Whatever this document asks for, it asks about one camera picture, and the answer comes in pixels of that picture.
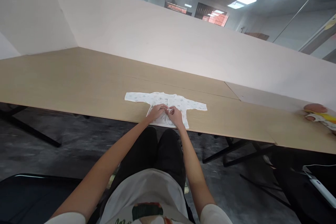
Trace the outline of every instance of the fluorescent light panel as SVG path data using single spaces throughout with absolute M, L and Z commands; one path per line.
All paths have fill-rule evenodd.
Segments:
M 239 8 L 241 8 L 241 7 L 244 7 L 245 5 L 242 5 L 242 4 L 237 3 L 237 2 L 233 2 L 233 3 L 230 3 L 228 6 L 229 6 L 230 8 L 233 8 L 233 9 L 239 9 Z
M 257 0 L 237 0 L 239 2 L 242 2 L 243 4 L 251 4 L 253 2 L 256 2 Z

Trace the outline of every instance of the floor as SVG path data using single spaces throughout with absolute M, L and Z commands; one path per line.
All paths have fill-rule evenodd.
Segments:
M 9 109 L 7 104 L 0 104 L 0 108 Z M 99 157 L 135 125 L 36 108 L 28 108 L 15 117 L 61 142 L 62 146 L 55 148 L 0 121 L 0 180 L 18 173 L 83 178 Z M 165 130 L 156 129 L 158 137 Z M 188 134 L 200 161 L 227 146 L 223 137 Z M 252 145 L 247 145 L 226 158 L 229 160 L 252 151 Z M 243 174 L 255 181 L 272 183 L 272 170 L 262 158 L 228 168 L 223 167 L 221 159 L 201 165 L 215 201 L 234 224 L 300 223 L 292 210 L 239 176 Z M 185 197 L 199 223 L 191 194 Z

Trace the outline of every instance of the white cable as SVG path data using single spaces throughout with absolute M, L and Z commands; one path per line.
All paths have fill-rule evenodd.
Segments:
M 314 166 L 314 165 L 317 165 L 317 164 L 309 164 L 309 165 L 305 165 L 303 167 L 307 167 L 307 166 Z M 324 165 L 324 164 L 318 164 L 317 166 L 336 166 L 336 164 L 332 164 L 332 165 Z
M 326 166 L 326 167 L 329 167 L 329 166 L 336 166 L 336 164 L 332 164 L 332 165 L 324 165 L 324 164 L 308 164 L 308 165 L 305 165 L 305 166 L 302 166 L 302 168 L 303 167 L 307 167 L 307 166 Z M 305 171 L 305 170 L 303 170 L 304 171 L 304 173 L 308 176 L 308 178 L 311 178 L 312 179 L 312 177 Z

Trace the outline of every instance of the white device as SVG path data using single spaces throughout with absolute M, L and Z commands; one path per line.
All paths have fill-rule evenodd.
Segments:
M 310 178 L 310 182 L 316 187 L 316 189 L 322 194 L 322 196 L 329 202 L 329 204 L 336 208 L 336 198 L 328 191 L 324 185 L 315 178 Z

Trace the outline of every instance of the shirt print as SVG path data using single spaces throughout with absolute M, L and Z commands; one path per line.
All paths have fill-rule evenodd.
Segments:
M 187 110 L 197 109 L 197 110 L 207 110 L 207 105 L 197 101 L 189 100 L 183 96 L 177 94 L 166 94 L 163 92 L 154 93 L 138 93 L 138 92 L 127 92 L 125 95 L 125 100 L 131 102 L 145 102 L 150 105 L 147 115 L 151 112 L 155 105 L 166 104 L 168 107 L 175 106 L 182 113 L 182 121 L 185 128 L 189 128 L 187 121 Z M 175 128 L 173 122 L 168 118 L 168 116 L 163 113 L 158 119 L 156 119 L 151 125 L 157 125 L 162 127 Z

